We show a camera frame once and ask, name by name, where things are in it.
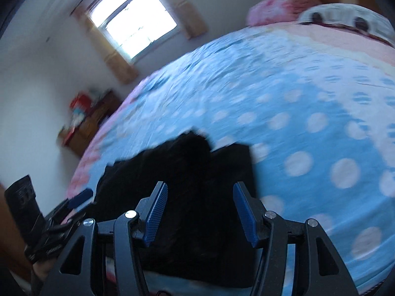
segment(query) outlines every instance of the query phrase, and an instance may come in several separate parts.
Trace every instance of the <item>mattress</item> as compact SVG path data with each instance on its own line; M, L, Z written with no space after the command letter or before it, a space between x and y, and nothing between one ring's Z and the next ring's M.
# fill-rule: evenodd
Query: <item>mattress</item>
M230 33L142 81L82 157L68 197L104 168L195 129L248 144L259 198L317 219L360 293L395 259L395 49L352 32L278 23ZM289 249L284 294L290 295ZM151 291L249 295L146 272Z

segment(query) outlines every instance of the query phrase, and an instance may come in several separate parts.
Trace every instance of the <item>white wall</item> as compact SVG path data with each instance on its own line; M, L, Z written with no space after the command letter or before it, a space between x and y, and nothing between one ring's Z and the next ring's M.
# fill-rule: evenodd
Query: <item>white wall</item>
M0 182L30 174L44 214L65 197L78 158L57 143L78 81L44 48L0 72Z
M205 35L187 40L183 33L173 36L157 49L148 53L136 63L140 76L133 84L122 86L96 54L89 40L73 17L68 17L59 30L52 35L51 44L59 53L68 70L85 84L115 88L121 95L127 94L137 83L176 60L183 54L245 27L245 19L250 7L261 0L190 0L202 14L209 27Z
M137 63L140 79L204 43L243 28L248 9L260 0L190 1L209 32L190 41L182 33L167 40ZM7 54L4 48L0 52ZM78 158L59 147L56 138L68 122L71 99L89 85L114 88L126 96L136 84L118 83L72 17L41 50L0 71L0 182L8 187L30 174L44 214L64 199L78 164Z

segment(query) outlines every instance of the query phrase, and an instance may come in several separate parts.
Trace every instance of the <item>ceiling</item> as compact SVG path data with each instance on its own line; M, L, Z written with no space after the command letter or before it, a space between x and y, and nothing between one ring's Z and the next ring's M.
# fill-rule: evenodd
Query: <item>ceiling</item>
M40 48L80 0L25 0L0 39L0 70Z

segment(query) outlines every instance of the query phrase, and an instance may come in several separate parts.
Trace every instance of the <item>wooden cabinet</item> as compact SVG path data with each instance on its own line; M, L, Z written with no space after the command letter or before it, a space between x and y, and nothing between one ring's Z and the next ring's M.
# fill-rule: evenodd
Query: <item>wooden cabinet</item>
M106 118L111 116L121 105L121 100L111 90L93 106L86 118L74 130L62 129L59 138L62 144L82 157L93 137Z

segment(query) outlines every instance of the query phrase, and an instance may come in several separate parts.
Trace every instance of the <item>pink pillow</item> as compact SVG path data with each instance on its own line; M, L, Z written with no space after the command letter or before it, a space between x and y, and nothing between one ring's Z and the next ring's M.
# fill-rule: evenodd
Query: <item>pink pillow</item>
M303 11L319 4L319 0L263 0L248 12L247 25L296 21Z

